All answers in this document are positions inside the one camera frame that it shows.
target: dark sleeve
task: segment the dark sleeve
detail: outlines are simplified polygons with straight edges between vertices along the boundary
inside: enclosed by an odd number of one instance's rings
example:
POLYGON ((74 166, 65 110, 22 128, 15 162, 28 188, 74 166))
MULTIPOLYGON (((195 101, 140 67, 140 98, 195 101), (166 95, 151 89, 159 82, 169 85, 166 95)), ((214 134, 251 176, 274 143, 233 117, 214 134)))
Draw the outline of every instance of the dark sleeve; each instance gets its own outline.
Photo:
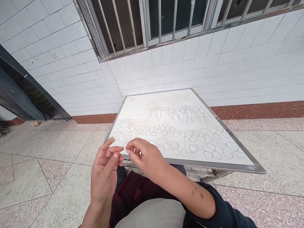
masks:
POLYGON ((199 223, 203 227, 208 228, 256 227, 256 225, 250 218, 242 215, 240 211, 234 209, 228 202, 224 201, 221 195, 217 192, 217 190, 215 190, 215 188, 213 188, 211 185, 202 182, 197 183, 213 195, 215 200, 216 212, 212 218, 202 219, 194 215, 186 208, 184 204, 182 204, 186 211, 183 227, 188 227, 190 223, 192 223, 191 220, 195 220, 196 223, 199 223))

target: terrazzo floor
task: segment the terrazzo floor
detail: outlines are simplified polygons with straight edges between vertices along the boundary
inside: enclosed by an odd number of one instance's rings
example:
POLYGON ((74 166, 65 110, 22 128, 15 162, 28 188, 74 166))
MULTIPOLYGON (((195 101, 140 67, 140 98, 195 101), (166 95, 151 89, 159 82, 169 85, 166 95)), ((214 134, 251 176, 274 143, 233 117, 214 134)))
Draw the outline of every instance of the terrazzo floor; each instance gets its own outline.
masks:
MULTIPOLYGON (((233 173, 214 181, 216 189, 258 227, 304 227, 304 118, 224 122, 268 173, 233 173)), ((78 227, 90 166, 110 127, 73 120, 11 127, 0 140, 0 227, 78 227)))

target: table leg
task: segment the table leg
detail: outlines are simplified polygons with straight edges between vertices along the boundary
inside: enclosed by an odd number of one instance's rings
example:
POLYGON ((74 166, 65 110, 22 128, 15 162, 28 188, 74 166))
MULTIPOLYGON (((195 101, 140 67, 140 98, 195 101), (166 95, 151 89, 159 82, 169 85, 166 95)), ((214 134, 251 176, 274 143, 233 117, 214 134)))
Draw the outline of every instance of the table leg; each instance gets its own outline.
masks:
POLYGON ((224 171, 224 170, 212 170, 213 171, 213 174, 214 176, 206 176, 206 177, 203 177, 200 179, 201 182, 204 182, 204 183, 208 183, 208 182, 211 182, 211 181, 215 181, 216 179, 219 179, 221 177, 224 177, 224 176, 227 176, 231 173, 233 173, 233 171, 224 171))

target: right hand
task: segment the right hand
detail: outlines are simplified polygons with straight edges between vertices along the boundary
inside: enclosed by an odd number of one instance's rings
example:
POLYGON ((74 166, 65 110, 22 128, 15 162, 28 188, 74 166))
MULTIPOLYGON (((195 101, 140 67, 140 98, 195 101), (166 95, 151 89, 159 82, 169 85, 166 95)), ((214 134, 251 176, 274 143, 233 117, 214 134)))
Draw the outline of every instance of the right hand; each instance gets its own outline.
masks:
POLYGON ((143 173, 154 183, 158 184, 169 164, 162 156, 159 149, 141 138, 128 142, 127 153, 143 173))

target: white tile wall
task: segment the white tile wall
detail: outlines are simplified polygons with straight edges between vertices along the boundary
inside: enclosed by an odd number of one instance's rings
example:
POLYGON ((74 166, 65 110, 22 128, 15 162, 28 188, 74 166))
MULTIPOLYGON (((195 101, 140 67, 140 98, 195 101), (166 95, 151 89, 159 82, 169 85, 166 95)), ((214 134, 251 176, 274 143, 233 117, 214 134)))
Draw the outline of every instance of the white tile wall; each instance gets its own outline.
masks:
POLYGON ((5 2, 1 44, 72 116, 185 88, 210 106, 304 99, 304 10, 99 63, 72 0, 5 2))

